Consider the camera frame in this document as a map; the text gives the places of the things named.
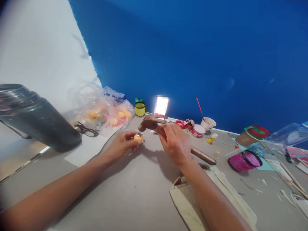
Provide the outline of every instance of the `wooden hammer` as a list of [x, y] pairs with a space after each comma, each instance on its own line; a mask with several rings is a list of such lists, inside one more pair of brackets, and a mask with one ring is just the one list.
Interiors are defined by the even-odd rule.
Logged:
[[[160, 124], [166, 124], [167, 122], [165, 120], [161, 120], [159, 118], [167, 119], [168, 116], [166, 115], [147, 115], [141, 124], [139, 125], [138, 129], [141, 132], [144, 132], [147, 128], [150, 130], [154, 130], [155, 132], [159, 133], [160, 135], [167, 137], [165, 130], [158, 125]], [[199, 157], [201, 160], [207, 162], [210, 165], [216, 165], [216, 160], [214, 160], [212, 157], [209, 157], [207, 154], [201, 152], [200, 150], [196, 149], [194, 146], [191, 146], [190, 152], [194, 154], [195, 156]]]

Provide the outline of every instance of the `yellow cup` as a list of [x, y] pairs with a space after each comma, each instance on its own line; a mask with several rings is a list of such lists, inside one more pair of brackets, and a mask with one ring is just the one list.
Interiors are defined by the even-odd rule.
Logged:
[[143, 117], [145, 115], [145, 104], [143, 102], [135, 103], [135, 113], [138, 117]]

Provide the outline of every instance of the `black thermos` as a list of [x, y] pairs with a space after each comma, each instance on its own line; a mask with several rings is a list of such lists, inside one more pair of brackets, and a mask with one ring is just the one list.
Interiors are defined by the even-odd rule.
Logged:
[[0, 120], [58, 152], [81, 143], [81, 135], [45, 98], [20, 84], [0, 85]]

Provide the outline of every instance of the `red lid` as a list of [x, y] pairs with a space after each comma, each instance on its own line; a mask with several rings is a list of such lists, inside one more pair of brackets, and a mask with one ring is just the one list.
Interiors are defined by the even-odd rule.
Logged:
[[255, 135], [255, 136], [257, 136], [257, 137], [259, 137], [259, 138], [265, 138], [265, 137], [267, 137], [267, 136], [269, 136], [270, 135], [270, 132], [268, 131], [268, 130], [266, 130], [265, 128], [263, 128], [263, 127], [261, 127], [261, 126], [259, 126], [259, 125], [253, 125], [253, 127], [255, 127], [255, 128], [257, 128], [257, 129], [255, 129], [255, 128], [249, 128], [247, 131], [249, 132], [249, 133], [251, 133], [252, 135]]

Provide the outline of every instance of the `plastic bag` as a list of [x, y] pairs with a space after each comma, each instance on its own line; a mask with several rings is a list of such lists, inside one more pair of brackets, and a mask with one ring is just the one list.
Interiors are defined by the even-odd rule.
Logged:
[[125, 129], [134, 114], [134, 107], [124, 99], [124, 94], [90, 82], [80, 89], [80, 114], [87, 128], [95, 129], [101, 135]]

